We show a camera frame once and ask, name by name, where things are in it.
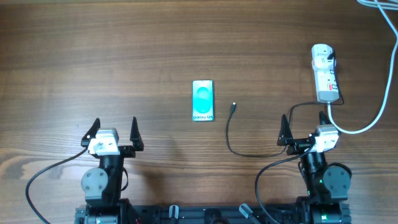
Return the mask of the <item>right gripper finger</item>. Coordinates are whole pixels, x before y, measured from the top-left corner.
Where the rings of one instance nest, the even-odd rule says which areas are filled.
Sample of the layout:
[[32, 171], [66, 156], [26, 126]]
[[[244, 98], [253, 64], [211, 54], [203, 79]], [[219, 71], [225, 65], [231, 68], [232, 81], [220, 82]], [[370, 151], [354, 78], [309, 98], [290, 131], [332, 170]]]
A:
[[293, 143], [294, 143], [294, 139], [293, 139], [292, 132], [290, 130], [289, 121], [288, 121], [286, 115], [283, 114], [281, 117], [281, 126], [280, 126], [279, 137], [277, 140], [277, 145], [278, 146], [288, 146], [288, 145], [292, 145]]
[[323, 111], [320, 111], [318, 115], [319, 115], [320, 125], [331, 124], [331, 121], [329, 120], [328, 116]]

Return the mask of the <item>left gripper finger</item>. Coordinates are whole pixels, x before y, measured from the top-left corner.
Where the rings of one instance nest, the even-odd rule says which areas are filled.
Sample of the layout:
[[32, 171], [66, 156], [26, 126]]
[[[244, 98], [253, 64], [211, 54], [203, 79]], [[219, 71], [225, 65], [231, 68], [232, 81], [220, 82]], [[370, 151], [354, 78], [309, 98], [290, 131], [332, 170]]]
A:
[[144, 143], [139, 132], [137, 118], [134, 116], [131, 124], [130, 141], [135, 151], [143, 151]]
[[88, 147], [91, 139], [95, 138], [96, 133], [101, 127], [100, 119], [96, 118], [91, 128], [86, 132], [86, 134], [81, 139], [81, 147]]

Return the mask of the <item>turquoise screen smartphone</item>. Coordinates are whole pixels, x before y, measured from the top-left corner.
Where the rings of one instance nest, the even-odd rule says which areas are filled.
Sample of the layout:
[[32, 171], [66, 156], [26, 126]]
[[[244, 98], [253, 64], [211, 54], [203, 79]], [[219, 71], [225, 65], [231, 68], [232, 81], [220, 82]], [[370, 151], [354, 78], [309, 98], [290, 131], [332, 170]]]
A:
[[192, 121], [214, 121], [214, 83], [212, 80], [192, 82]]

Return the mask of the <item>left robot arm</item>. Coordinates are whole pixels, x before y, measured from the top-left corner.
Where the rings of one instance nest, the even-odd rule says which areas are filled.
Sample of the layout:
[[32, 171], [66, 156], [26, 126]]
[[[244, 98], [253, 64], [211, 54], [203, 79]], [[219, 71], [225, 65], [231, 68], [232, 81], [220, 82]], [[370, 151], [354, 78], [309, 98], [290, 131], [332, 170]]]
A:
[[85, 193], [85, 208], [76, 209], [75, 223], [119, 224], [141, 223], [141, 216], [132, 207], [129, 199], [121, 198], [125, 158], [135, 158], [137, 151], [144, 150], [137, 118], [132, 119], [128, 146], [120, 146], [115, 128], [102, 128], [97, 118], [81, 139], [81, 146], [90, 155], [99, 159], [99, 166], [85, 172], [81, 187]]

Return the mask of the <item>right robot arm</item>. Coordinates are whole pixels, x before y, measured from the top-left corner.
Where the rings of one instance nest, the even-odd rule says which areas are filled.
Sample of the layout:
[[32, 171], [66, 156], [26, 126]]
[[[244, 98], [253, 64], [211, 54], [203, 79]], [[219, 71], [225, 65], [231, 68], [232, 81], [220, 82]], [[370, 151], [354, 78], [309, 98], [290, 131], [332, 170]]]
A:
[[299, 156], [299, 171], [305, 182], [306, 197], [294, 203], [291, 223], [351, 223], [348, 190], [352, 171], [344, 164], [327, 163], [325, 153], [334, 149], [340, 132], [324, 112], [319, 112], [320, 124], [307, 138], [295, 139], [286, 115], [282, 115], [278, 146], [287, 147], [287, 155]]

